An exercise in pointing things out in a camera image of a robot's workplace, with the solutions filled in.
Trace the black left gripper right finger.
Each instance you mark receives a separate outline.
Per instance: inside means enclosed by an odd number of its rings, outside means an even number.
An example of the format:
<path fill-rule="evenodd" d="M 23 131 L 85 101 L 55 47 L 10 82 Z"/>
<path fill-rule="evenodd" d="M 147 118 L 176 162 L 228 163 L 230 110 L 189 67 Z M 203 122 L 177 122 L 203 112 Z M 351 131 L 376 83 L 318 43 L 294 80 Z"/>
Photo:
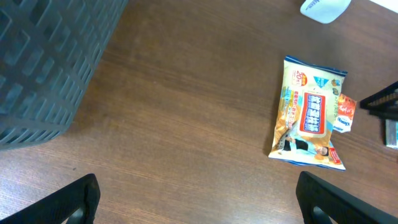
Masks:
<path fill-rule="evenodd" d="M 300 173 L 296 196 L 305 224 L 332 221 L 397 223 L 397 217 L 373 207 L 307 171 Z"/>

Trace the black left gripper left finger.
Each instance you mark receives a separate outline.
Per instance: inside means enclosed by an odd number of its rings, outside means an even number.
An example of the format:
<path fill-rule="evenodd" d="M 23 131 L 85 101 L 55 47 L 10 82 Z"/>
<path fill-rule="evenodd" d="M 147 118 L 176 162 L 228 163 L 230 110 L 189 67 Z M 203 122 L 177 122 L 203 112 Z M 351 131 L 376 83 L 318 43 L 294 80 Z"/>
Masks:
<path fill-rule="evenodd" d="M 93 224 L 101 192 L 94 174 L 87 174 L 38 202 L 20 210 L 1 224 Z"/>

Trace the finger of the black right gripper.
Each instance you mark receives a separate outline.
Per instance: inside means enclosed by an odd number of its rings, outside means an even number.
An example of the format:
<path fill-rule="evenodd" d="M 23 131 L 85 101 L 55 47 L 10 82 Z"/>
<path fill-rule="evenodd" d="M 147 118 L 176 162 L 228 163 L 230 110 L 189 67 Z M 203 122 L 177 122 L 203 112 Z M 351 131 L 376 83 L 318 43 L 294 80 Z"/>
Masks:
<path fill-rule="evenodd" d="M 359 105 L 370 115 L 397 121 L 397 82 L 361 100 Z"/>

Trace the teal tissue pack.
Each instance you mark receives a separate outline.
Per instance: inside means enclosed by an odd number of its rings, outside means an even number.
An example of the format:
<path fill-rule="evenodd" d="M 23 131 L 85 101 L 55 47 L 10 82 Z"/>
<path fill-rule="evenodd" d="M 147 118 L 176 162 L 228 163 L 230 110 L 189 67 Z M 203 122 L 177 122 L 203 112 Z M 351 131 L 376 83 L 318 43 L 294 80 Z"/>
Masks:
<path fill-rule="evenodd" d="M 386 120 L 386 124 L 385 124 L 385 142 L 386 142 L 386 146 L 393 148 L 393 149 L 397 149 L 398 148 L 398 141 L 397 141 L 397 128 L 398 128 L 398 124 L 397 121 L 394 120 Z"/>

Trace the orange tissue pack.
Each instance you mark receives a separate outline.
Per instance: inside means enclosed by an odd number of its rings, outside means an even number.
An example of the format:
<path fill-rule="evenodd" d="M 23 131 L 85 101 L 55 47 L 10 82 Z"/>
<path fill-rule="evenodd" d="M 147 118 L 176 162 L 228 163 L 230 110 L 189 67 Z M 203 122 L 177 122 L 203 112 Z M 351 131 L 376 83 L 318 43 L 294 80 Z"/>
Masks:
<path fill-rule="evenodd" d="M 351 131 L 357 102 L 341 94 L 338 98 L 338 116 L 333 124 L 333 129 L 339 133 Z"/>

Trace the yellow wet wipes pack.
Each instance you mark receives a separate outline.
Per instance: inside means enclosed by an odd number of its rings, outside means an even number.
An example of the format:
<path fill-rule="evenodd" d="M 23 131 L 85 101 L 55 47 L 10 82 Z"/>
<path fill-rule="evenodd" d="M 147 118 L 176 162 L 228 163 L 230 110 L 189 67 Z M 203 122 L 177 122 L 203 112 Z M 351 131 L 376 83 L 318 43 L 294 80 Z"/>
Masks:
<path fill-rule="evenodd" d="M 282 89 L 269 158 L 344 170 L 331 143 L 346 71 L 284 58 Z"/>

